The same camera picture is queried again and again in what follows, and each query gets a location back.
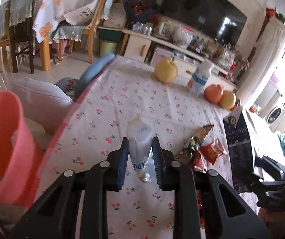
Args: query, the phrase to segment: pink bucket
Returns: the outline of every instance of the pink bucket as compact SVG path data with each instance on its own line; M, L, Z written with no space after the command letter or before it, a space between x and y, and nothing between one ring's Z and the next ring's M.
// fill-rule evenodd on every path
M0 91L0 204L33 204L42 156L26 126L20 100L12 92Z

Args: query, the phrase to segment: cherry pattern tablecloth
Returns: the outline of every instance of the cherry pattern tablecloth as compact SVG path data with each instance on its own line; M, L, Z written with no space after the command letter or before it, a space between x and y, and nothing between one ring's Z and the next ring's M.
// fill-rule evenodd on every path
M61 131L55 135L40 169L36 199L67 169L81 172L106 159L120 148L128 122L139 114L153 123L162 148L174 154L183 140L206 124L214 124L205 144L219 138L227 149L223 118L228 111L195 98L186 88L188 80L178 76L173 84L161 84L153 68L118 56L73 106ZM232 185L228 156L214 166ZM256 208L256 199L244 195ZM128 160L123 189L107 192L110 238L172 238L174 192L162 192L157 184L141 182Z

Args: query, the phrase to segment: green bin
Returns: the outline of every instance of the green bin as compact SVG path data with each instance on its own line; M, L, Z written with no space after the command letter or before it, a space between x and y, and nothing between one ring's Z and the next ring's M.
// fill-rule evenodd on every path
M117 43L113 41L108 40L101 40L100 45L100 57L103 57L104 55L107 55L109 53L115 54Z
M98 38L106 39L119 43L124 37L124 33L121 30L111 30L111 29L99 29Z

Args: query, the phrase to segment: cabinet drawer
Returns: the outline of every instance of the cabinet drawer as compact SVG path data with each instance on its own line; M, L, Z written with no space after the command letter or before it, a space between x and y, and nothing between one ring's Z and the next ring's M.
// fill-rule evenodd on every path
M186 62L181 59L177 59L176 57L173 60L178 68L178 75L181 75L186 78L191 78L191 75L187 73L187 71L190 71L194 73L197 69L197 66L194 64L191 64L189 62Z
M144 62L150 45L150 40L130 35L124 56L139 62Z

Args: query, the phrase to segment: red snack bag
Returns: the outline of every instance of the red snack bag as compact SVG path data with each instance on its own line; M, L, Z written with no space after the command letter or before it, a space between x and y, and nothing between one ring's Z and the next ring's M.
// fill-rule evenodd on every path
M199 216L200 216L200 227L205 228L203 206L202 206L202 202L201 202L201 192L196 191L196 194L197 194L198 209L199 209Z
M215 164L215 161L219 156L227 154L218 138L215 141L213 141L210 145L205 147L200 147L200 151L203 154L203 156L210 163L212 163L212 165Z
M195 150L189 167L198 172L207 172L207 162L199 150Z

